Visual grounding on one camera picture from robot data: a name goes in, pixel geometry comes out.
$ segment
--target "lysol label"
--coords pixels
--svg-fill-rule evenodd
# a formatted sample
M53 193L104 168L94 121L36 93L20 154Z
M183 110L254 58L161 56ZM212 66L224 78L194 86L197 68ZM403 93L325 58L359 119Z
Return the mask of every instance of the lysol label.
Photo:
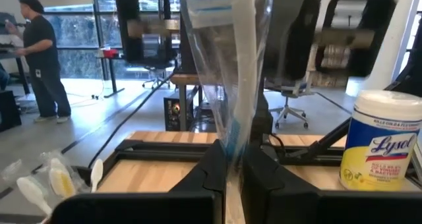
M354 190L400 190L421 121L374 117L355 108L340 180Z

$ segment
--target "white container lid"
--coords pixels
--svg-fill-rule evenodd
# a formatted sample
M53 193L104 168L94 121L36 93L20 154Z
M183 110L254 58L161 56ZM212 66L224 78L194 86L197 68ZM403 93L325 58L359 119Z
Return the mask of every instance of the white container lid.
M422 98L401 92L363 90L357 96L355 108L383 119L422 120Z

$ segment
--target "black cap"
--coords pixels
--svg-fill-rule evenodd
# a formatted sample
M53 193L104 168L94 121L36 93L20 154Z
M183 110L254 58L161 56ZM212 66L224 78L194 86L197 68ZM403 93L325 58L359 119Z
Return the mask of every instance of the black cap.
M28 5L33 11L37 13L44 13L44 7L39 0L19 0L19 3Z

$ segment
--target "lysol logo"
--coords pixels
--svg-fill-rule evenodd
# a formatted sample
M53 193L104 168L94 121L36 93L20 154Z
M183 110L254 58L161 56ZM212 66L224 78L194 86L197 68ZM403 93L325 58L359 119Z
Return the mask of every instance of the lysol logo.
M373 138L366 154L367 161L405 159L416 138L416 133Z

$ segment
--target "red object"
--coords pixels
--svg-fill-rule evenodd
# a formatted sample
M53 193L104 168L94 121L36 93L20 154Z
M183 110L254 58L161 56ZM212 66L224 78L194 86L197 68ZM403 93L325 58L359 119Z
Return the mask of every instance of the red object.
M103 49L103 55L106 58L112 58L114 57L114 55L118 54L118 50L117 49Z

